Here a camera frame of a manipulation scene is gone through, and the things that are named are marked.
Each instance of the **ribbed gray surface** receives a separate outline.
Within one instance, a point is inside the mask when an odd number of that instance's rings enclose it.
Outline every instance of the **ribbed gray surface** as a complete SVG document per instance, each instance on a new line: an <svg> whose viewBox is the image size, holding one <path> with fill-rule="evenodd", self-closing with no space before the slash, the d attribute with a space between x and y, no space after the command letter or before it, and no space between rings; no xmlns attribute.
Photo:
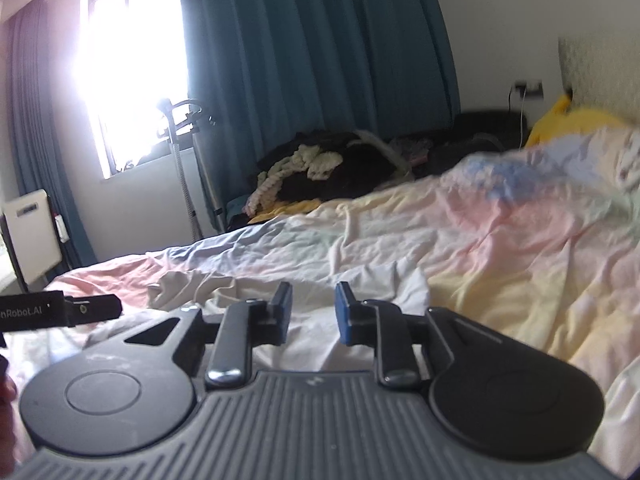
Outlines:
<svg viewBox="0 0 640 480"><path fill-rule="evenodd" d="M216 393L183 430L155 448L89 462L40 452L29 480L611 480L582 454L517 465L461 448L415 394L370 374L260 372Z"/></svg>

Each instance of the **blue curtain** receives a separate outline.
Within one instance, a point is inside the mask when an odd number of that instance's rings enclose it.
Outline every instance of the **blue curtain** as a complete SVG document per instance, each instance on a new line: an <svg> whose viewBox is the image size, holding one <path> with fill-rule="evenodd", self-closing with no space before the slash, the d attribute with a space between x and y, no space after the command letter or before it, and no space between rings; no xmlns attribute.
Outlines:
<svg viewBox="0 0 640 480"><path fill-rule="evenodd" d="M72 267L96 263L62 163L49 86L49 29L45 0L33 0L10 22L9 131L20 194L44 189L62 215Z"/></svg>
<svg viewBox="0 0 640 480"><path fill-rule="evenodd" d="M267 151L314 128L383 138L444 128L458 86L437 0L181 0L190 95L216 120L223 200Z"/></svg>

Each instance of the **pile of clothes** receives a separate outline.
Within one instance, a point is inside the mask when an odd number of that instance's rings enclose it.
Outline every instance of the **pile of clothes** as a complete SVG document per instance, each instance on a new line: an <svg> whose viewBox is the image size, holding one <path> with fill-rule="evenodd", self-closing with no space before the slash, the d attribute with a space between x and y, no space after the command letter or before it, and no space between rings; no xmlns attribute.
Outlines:
<svg viewBox="0 0 640 480"><path fill-rule="evenodd" d="M409 164L370 132L298 133L258 161L255 191L230 229L267 221L279 214L310 212L322 202L357 198L412 180Z"/></svg>

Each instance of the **chair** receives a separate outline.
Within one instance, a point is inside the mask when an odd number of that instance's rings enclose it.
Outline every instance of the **chair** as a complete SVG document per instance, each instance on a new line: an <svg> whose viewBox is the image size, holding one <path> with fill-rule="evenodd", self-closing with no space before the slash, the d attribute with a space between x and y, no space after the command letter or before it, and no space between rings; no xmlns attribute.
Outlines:
<svg viewBox="0 0 640 480"><path fill-rule="evenodd" d="M63 261L56 220L51 213L49 196L43 189L2 206L0 233L23 293Z"/></svg>

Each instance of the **window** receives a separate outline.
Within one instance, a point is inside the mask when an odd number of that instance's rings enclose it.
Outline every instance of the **window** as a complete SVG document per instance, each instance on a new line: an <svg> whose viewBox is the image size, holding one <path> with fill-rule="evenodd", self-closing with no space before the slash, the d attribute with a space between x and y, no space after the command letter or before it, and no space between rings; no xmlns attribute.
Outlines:
<svg viewBox="0 0 640 480"><path fill-rule="evenodd" d="M95 137L104 143L98 148L104 148L109 173L115 174L154 158L151 152L168 153L156 103L187 97L182 12L180 0L88 3L84 86L94 129L100 130ZM184 117L176 112L174 119Z"/></svg>

